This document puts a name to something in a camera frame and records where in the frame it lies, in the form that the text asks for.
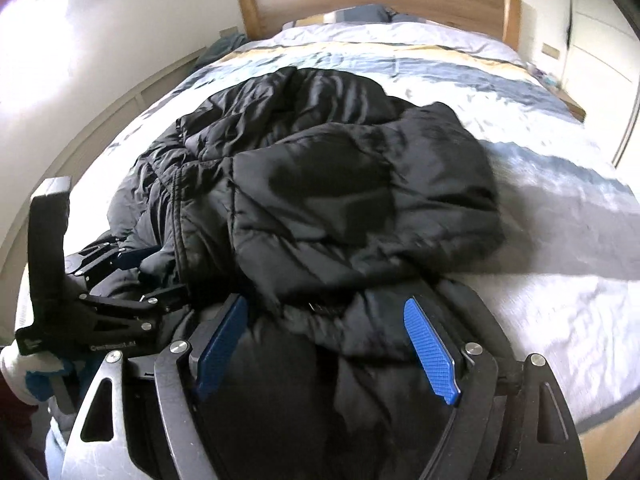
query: screw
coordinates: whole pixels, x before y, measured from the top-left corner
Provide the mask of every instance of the screw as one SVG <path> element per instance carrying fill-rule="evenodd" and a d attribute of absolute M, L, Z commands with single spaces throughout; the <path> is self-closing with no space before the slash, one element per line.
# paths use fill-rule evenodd
<path fill-rule="evenodd" d="M 546 365 L 546 359 L 540 354 L 531 354 L 531 364 L 534 366 Z"/>
<path fill-rule="evenodd" d="M 108 363 L 117 363 L 121 357 L 122 357 L 122 352 L 120 350 L 114 350 L 107 354 L 106 361 Z"/>
<path fill-rule="evenodd" d="M 467 343 L 465 345 L 465 352 L 469 355 L 480 355 L 482 353 L 482 347 L 478 343 Z"/>
<path fill-rule="evenodd" d="M 188 343 L 186 341 L 174 341 L 169 346 L 169 352 L 172 354 L 181 354 L 188 348 Z"/>

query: striped bedding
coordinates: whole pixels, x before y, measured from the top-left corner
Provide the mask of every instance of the striped bedding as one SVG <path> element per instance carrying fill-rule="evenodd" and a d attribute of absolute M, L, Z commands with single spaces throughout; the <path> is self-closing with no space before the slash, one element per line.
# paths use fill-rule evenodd
<path fill-rule="evenodd" d="M 517 357 L 548 358 L 585 450 L 613 446 L 602 428 L 622 424 L 625 413 L 632 414 L 622 417 L 632 439 L 640 428 L 638 201 L 511 49 L 460 31 L 433 39 L 425 27 L 294 28 L 200 69 L 134 120 L 87 171 L 72 193 L 65 249 L 76 251 L 108 228 L 108 202 L 137 155 L 209 95 L 283 66 L 367 76 L 414 104 L 446 103 L 482 142 L 497 175 L 507 241 L 456 277 L 483 298 Z M 604 442 L 594 446 L 590 435 Z M 591 479 L 606 477 L 629 438 L 602 449 L 606 459 L 586 453 Z"/>

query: black jacket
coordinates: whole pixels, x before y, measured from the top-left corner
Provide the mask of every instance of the black jacket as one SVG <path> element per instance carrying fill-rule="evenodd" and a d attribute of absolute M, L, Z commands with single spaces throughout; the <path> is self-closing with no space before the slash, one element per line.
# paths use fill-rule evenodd
<path fill-rule="evenodd" d="M 162 246 L 140 287 L 251 299 L 212 437 L 238 478 L 417 477 L 445 408 L 404 330 L 412 296 L 457 344 L 511 352 L 479 298 L 441 278 L 502 241 L 485 152 L 446 105 L 360 76 L 288 67 L 213 95 L 140 155 L 109 221 L 123 247 Z M 249 433 L 250 471 L 230 444 Z M 287 443 L 284 465 L 267 441 Z"/>

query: blue textured pad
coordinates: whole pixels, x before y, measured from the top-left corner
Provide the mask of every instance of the blue textured pad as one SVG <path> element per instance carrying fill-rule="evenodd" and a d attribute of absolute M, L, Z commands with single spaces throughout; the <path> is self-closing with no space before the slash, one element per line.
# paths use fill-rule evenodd
<path fill-rule="evenodd" d="M 231 354 L 246 329 L 249 308 L 240 296 L 233 304 L 198 361 L 198 379 L 194 392 L 200 402 L 214 393 L 225 375 Z"/>
<path fill-rule="evenodd" d="M 453 358 L 414 299 L 404 304 L 404 327 L 434 393 L 444 397 L 447 404 L 455 403 L 460 389 L 456 384 Z"/>

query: wooden nightstand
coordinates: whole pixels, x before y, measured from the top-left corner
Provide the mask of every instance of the wooden nightstand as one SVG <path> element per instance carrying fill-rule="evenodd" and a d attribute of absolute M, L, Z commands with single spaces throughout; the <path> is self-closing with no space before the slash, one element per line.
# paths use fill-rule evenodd
<path fill-rule="evenodd" d="M 569 94 L 562 89 L 554 91 L 556 97 L 560 99 L 564 104 L 566 104 L 567 108 L 571 112 L 571 115 L 578 119 L 581 123 L 584 122 L 584 118 L 587 115 L 587 112 L 573 99 L 569 97 Z"/>

